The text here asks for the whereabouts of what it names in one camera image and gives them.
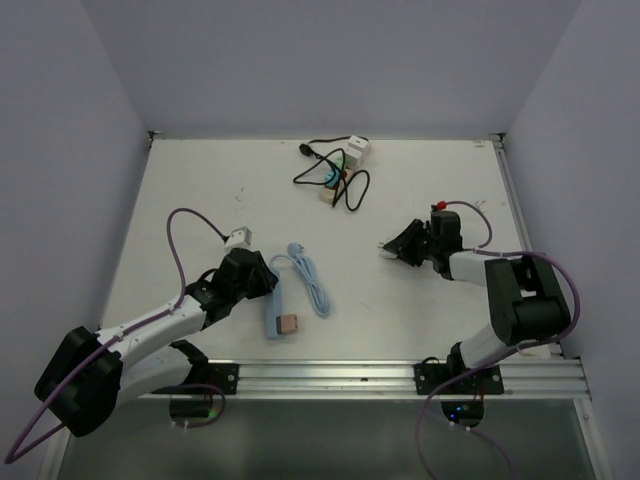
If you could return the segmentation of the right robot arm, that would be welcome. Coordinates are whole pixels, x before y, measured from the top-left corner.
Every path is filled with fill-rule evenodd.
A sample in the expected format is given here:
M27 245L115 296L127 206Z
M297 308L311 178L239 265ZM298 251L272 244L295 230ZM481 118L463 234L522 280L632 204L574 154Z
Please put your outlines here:
M414 219L381 252L411 267L428 262L448 281L484 287L489 320L472 337L451 347L445 363L415 365L420 383L468 392L499 361L560 339L575 324L556 274L561 268L538 252L498 253L463 245L461 218L444 204L428 220Z

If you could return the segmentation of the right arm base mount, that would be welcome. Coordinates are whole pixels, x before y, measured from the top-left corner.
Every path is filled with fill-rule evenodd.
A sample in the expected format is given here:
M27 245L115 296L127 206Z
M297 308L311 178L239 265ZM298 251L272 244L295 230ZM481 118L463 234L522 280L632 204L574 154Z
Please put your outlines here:
M502 395L505 393L499 366L475 373L454 373L449 365L427 357L413 365L415 390L418 395Z

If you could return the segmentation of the pink USB charger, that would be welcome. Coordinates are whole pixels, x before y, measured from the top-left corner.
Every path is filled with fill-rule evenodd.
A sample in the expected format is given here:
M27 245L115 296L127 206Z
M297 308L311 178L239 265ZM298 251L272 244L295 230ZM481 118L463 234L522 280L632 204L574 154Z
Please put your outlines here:
M279 335L296 334L299 330L299 321L296 314L283 314L276 318L276 331Z

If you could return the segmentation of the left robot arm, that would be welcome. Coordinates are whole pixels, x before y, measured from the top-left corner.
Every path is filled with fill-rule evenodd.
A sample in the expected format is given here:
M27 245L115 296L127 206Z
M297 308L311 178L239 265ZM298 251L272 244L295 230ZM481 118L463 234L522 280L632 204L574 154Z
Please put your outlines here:
M260 252L235 248L149 317L99 332L69 332L34 393L76 437L147 393L217 393L206 355L187 336L226 318L239 302L272 293L278 282Z

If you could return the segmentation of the white multi-port adapter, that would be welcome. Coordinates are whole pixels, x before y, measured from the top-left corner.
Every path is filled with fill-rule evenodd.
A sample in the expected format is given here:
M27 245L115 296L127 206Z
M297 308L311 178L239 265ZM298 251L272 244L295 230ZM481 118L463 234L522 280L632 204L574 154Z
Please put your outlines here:
M384 242L380 242L378 245L378 250L379 250L379 255L385 259L396 259L397 258L397 254L394 251L388 251L385 248L385 243Z

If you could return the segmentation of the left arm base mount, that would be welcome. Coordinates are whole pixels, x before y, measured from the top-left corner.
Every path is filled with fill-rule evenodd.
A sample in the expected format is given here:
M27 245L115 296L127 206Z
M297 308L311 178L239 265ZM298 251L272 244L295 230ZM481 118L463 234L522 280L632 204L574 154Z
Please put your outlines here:
M219 389L225 396L235 395L239 381L237 363L208 363L194 366L186 379L177 386L153 390L153 394L197 395L211 393L205 385Z

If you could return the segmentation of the light blue power strip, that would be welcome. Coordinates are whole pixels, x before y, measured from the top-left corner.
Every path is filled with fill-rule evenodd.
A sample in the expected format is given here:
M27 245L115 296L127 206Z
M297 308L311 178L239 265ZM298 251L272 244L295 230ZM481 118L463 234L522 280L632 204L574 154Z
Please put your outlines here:
M270 269L278 277L279 282L274 291L265 297L266 336L270 340L278 340L286 336L279 335L276 331L276 318L279 315L285 314L283 309L282 286L279 272L274 267Z

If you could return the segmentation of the teal plug adapter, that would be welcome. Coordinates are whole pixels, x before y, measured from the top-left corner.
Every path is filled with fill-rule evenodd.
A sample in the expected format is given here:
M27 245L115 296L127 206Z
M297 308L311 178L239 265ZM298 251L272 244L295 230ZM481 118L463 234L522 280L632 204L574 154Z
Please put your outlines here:
M326 188L333 188L340 179L340 173L337 170L330 170L324 178L324 186Z

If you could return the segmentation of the beige power strip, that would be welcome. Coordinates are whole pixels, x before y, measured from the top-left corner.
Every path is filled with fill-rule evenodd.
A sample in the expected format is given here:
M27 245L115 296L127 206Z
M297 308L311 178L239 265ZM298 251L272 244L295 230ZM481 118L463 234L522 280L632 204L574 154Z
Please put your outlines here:
M336 165L333 163L333 160L335 158L337 158L339 155L342 155L344 157L344 149L346 147L348 147L347 141L348 141L349 137L345 138L346 141L346 146L345 147L339 147L336 148L332 151L330 151L328 154L325 155L325 158L327 158L329 160L329 170L337 170L340 173L340 179L339 182L333 187L333 188L326 188L324 186L324 180L323 180L323 188L320 191L319 194L319 198L321 201L323 201L326 204L329 204L331 206L335 206L337 204L337 202L340 199L344 199L347 209L351 212L354 212L356 210L359 209L362 200L364 199L364 196L369 188L370 185L370 174L366 169L362 168L362 164L364 162L364 160L366 159L366 157L368 156L368 154L370 153L370 150L368 153L364 154L364 158L362 160L362 163L360 165L360 168L357 170L351 170L349 168L346 167L346 164L344 165L343 168L338 169L336 167ZM360 196L360 199L358 200L357 204L355 206L350 206L349 205L349 200L348 200L348 188L351 184L352 179L358 175L361 174L364 176L365 179L365 186L364 189L362 191L362 194Z

